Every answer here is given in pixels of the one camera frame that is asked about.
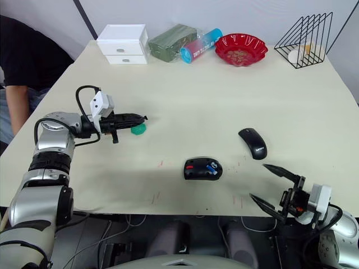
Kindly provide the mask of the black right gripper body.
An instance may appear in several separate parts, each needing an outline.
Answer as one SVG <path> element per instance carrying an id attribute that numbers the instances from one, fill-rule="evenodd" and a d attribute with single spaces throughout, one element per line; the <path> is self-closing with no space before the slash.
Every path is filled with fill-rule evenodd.
<path id="1" fill-rule="evenodd" d="M 285 217 L 288 214 L 299 217 L 307 211 L 310 194 L 303 190 L 304 182 L 305 177 L 299 176 L 294 186 L 283 192 L 280 206 L 282 207 L 281 213 Z"/>

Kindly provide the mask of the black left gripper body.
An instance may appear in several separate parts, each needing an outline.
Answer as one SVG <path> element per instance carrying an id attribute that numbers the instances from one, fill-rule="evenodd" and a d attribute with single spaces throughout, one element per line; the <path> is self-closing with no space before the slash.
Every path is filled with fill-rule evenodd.
<path id="1" fill-rule="evenodd" d="M 118 130 L 119 127 L 119 114 L 110 113 L 108 117 L 102 117 L 99 121 L 101 133 L 111 135 L 114 144 L 119 143 Z"/>

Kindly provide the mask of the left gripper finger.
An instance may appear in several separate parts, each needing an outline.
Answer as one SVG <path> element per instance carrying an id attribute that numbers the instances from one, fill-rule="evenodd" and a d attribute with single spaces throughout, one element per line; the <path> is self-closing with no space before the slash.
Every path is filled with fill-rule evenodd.
<path id="1" fill-rule="evenodd" d="M 144 122 L 147 116 L 138 115 L 135 113 L 123 113 L 118 115 L 121 122 Z"/>
<path id="2" fill-rule="evenodd" d="M 125 121 L 120 123 L 120 129 L 129 129 L 143 124 L 143 121 Z"/>

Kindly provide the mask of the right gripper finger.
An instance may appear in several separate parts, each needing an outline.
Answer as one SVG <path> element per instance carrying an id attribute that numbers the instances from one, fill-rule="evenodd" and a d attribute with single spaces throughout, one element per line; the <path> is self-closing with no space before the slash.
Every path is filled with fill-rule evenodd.
<path id="1" fill-rule="evenodd" d="M 280 211 L 277 211 L 272 204 L 270 204 L 269 202 L 266 202 L 262 198 L 254 195 L 252 193 L 250 193 L 250 197 L 265 213 L 267 213 L 268 215 L 272 216 L 273 218 L 275 218 L 276 220 L 278 220 L 280 222 L 286 221 L 287 217 L 285 215 L 283 215 Z"/>
<path id="2" fill-rule="evenodd" d="M 286 170 L 285 168 L 276 165 L 270 165 L 270 164 L 263 164 L 263 166 L 267 168 L 270 172 L 272 172 L 273 174 L 279 177 L 285 177 L 288 180 L 292 181 L 294 184 L 298 183 L 298 175 L 293 174 L 292 172 Z"/>

